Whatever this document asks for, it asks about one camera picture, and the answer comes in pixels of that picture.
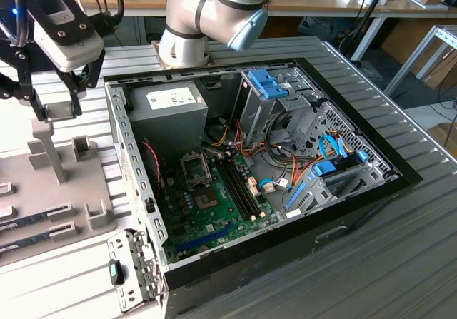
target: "aluminum table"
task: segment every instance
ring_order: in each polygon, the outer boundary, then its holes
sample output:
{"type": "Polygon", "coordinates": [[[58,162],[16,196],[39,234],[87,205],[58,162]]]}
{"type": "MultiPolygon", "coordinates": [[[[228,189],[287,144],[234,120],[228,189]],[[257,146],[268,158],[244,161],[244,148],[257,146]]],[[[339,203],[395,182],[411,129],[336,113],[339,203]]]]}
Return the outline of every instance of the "aluminum table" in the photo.
{"type": "MultiPolygon", "coordinates": [[[[221,44],[210,47],[218,64],[306,57],[424,181],[362,229],[183,318],[449,318],[457,313],[457,161],[315,37],[258,40],[241,54],[221,44]]],[[[150,47],[123,47],[108,49],[103,74],[158,68],[150,47]]],[[[0,71],[15,74],[4,65],[0,71]]],[[[45,103],[68,98],[55,74],[35,76],[34,85],[45,103]]],[[[81,107],[83,116],[56,123],[53,139],[67,144],[71,137],[86,134],[97,142],[118,226],[111,233],[0,268],[2,317],[121,317],[106,267],[105,241],[122,228],[134,227],[134,219],[114,153],[101,80],[81,107]]],[[[0,156],[27,152],[28,119],[33,116],[15,100],[0,102],[0,156]]],[[[127,318],[156,319],[161,313],[149,303],[127,318]]]]}

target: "slotted aluminum surface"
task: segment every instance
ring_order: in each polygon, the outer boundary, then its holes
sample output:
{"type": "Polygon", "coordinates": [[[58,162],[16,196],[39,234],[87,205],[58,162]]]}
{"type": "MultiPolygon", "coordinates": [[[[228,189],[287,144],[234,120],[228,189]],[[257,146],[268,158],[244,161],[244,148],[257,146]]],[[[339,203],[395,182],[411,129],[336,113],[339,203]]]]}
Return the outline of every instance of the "slotted aluminum surface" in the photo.
{"type": "MultiPolygon", "coordinates": [[[[258,40],[243,53],[210,44],[217,63],[306,57],[422,175],[424,181],[361,230],[183,318],[453,318],[457,313],[457,164],[372,84],[314,37],[258,40]]],[[[147,46],[108,49],[104,75],[159,69],[147,46]]],[[[0,72],[15,71],[0,65],[0,72]]],[[[55,74],[34,77],[43,102],[68,99],[55,74]]],[[[99,145],[118,228],[0,268],[5,318],[119,318],[105,241],[132,227],[114,153],[102,80],[84,115],[56,123],[53,140],[87,134],[99,145]]],[[[0,102],[0,156],[26,152],[30,108],[0,102]]],[[[151,303],[127,318],[161,318],[151,303]]]]}

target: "motherboard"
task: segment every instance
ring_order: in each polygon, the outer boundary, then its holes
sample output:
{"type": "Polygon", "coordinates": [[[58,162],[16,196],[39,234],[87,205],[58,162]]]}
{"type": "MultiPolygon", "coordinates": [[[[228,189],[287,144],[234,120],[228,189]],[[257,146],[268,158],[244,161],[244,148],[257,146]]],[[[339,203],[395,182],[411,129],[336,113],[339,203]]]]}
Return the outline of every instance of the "motherboard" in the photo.
{"type": "Polygon", "coordinates": [[[255,192],[243,156],[186,154],[181,165],[167,169],[165,179],[159,208],[169,234],[164,250],[170,263],[278,222],[271,204],[255,192]]]}

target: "table leg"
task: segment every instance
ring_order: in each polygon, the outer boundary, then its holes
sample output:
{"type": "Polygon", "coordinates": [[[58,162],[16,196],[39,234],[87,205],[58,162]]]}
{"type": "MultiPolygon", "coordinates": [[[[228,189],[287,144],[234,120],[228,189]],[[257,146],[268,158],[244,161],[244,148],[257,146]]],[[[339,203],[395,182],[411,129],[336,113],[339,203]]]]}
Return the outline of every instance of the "table leg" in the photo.
{"type": "Polygon", "coordinates": [[[420,55],[430,46],[431,42],[435,39],[435,33],[438,29],[437,26],[433,26],[428,34],[423,38],[422,42],[417,46],[416,50],[413,51],[411,56],[409,56],[408,60],[406,60],[405,64],[400,68],[398,73],[393,77],[392,81],[389,85],[387,85],[384,93],[387,96],[390,96],[398,87],[400,82],[403,81],[406,74],[411,70],[414,64],[417,62],[417,59],[420,55]]]}
{"type": "Polygon", "coordinates": [[[441,56],[444,54],[444,51],[448,47],[449,47],[449,45],[447,43],[441,44],[440,47],[438,49],[436,49],[433,56],[427,61],[426,64],[423,65],[422,69],[416,74],[416,78],[421,80],[425,75],[427,75],[428,71],[430,71],[431,68],[436,65],[436,62],[439,59],[441,59],[441,56]]]}
{"type": "Polygon", "coordinates": [[[356,51],[354,51],[351,61],[360,61],[362,59],[362,56],[365,54],[366,49],[368,49],[368,47],[370,46],[371,42],[378,33],[379,29],[382,27],[385,20],[386,17],[381,16],[376,17],[373,20],[373,22],[371,22],[371,25],[366,31],[365,36],[363,36],[362,41],[358,45],[356,51]]]}

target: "blue cable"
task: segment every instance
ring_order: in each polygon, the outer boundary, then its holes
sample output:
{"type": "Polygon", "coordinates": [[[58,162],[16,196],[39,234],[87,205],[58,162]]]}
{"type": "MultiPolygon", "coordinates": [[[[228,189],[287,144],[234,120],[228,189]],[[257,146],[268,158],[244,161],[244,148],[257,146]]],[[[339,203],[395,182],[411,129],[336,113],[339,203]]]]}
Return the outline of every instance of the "blue cable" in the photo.
{"type": "Polygon", "coordinates": [[[265,183],[268,183],[268,182],[274,182],[274,180],[272,178],[263,179],[262,181],[260,181],[258,183],[259,188],[262,188],[263,186],[265,186],[265,183]]]}
{"type": "Polygon", "coordinates": [[[331,146],[333,146],[333,149],[335,150],[336,152],[336,155],[340,155],[340,148],[338,147],[338,144],[337,142],[335,141],[335,139],[330,136],[330,135],[323,135],[320,137],[319,139],[319,148],[321,149],[322,151],[322,155],[324,158],[327,158],[328,155],[327,155],[327,152],[326,152],[326,147],[323,146],[323,140],[326,139],[328,142],[330,142],[331,146]]]}
{"type": "Polygon", "coordinates": [[[344,142],[343,142],[343,139],[340,137],[338,138],[338,147],[340,148],[340,154],[346,158],[348,157],[348,154],[346,153],[346,150],[344,148],[344,142]]]}

